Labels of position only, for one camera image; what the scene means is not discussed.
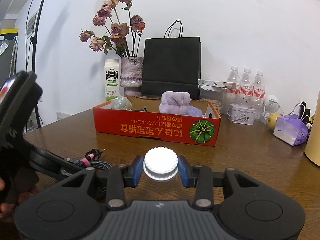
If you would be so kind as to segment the person's left hand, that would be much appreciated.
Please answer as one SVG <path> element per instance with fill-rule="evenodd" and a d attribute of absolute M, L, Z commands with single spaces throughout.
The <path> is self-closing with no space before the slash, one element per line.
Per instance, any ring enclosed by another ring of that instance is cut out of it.
<path fill-rule="evenodd" d="M 9 224 L 13 222 L 16 207 L 39 192 L 37 187 L 38 182 L 38 177 L 31 179 L 22 178 L 20 180 L 15 179 L 17 194 L 14 196 L 12 202 L 1 202 L 1 223 Z"/>

